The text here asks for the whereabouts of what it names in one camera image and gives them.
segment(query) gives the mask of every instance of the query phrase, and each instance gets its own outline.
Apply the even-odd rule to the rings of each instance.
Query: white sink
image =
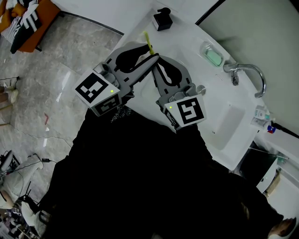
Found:
[[[220,67],[215,67],[200,55],[201,44],[210,42],[225,60],[231,59],[202,29],[172,15],[172,27],[157,32],[151,23],[153,14],[155,11],[152,9],[138,21],[130,34],[121,39],[116,48],[136,41],[138,35],[146,30],[155,52],[183,64],[192,82],[196,86],[206,87],[203,100],[207,119],[198,124],[198,129],[213,159],[230,170],[235,169],[258,132],[258,128],[250,123],[256,106],[264,105],[263,101],[254,97],[257,90],[244,72],[239,72],[240,83],[234,86],[230,74],[223,71],[224,61]],[[135,98],[127,103],[128,107],[174,130],[156,104],[160,95],[151,74],[134,86],[134,94]]]

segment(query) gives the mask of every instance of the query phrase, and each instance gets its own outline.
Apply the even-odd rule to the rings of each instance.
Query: small bottle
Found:
[[[270,121],[265,121],[254,117],[251,121],[251,124],[261,129],[267,129],[268,125],[270,125]]]
[[[264,109],[256,108],[254,117],[260,120],[266,120],[270,121],[270,115],[267,114],[267,112]]]

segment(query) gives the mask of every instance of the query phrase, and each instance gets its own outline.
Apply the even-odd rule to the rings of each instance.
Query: chrome faucet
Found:
[[[251,64],[239,64],[236,62],[236,63],[224,64],[223,70],[227,73],[231,72],[233,85],[239,84],[239,77],[237,73],[239,70],[255,70],[261,77],[263,88],[261,89],[260,92],[256,93],[254,96],[256,98],[260,98],[265,94],[266,86],[267,86],[266,79],[261,69],[259,69],[257,66]]]

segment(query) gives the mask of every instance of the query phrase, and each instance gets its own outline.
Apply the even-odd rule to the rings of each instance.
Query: marble floor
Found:
[[[0,37],[0,79],[20,76],[18,101],[0,112],[0,154],[12,150],[19,162],[37,153],[60,161],[68,155],[87,107],[72,86],[88,68],[105,60],[121,35],[92,22],[65,15],[58,17],[43,38],[42,52],[10,53]],[[0,81],[10,85],[15,79]],[[0,103],[0,108],[7,102]],[[47,191],[55,164],[44,163],[32,176],[31,197],[39,201]]]

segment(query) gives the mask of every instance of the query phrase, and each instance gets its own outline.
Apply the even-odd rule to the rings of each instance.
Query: shoe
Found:
[[[9,99],[10,103],[14,104],[17,101],[18,94],[19,94],[18,90],[8,92],[8,99]]]

